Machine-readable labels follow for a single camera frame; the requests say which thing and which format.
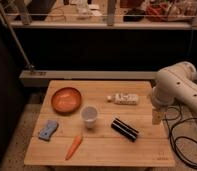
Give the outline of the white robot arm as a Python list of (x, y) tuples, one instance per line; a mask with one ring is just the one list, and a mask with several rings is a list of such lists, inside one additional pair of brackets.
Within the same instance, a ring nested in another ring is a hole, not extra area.
[(166, 109), (174, 99), (186, 104), (197, 113), (197, 84), (194, 83), (196, 76), (195, 66), (186, 61), (162, 68), (156, 73), (156, 85), (150, 93), (154, 125), (161, 122)]

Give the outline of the beige wooden gripper finger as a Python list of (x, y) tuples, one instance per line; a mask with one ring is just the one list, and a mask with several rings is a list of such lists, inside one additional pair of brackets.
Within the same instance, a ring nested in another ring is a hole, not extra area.
[(164, 117), (164, 111), (161, 109), (152, 110), (152, 123), (154, 125), (159, 125)]

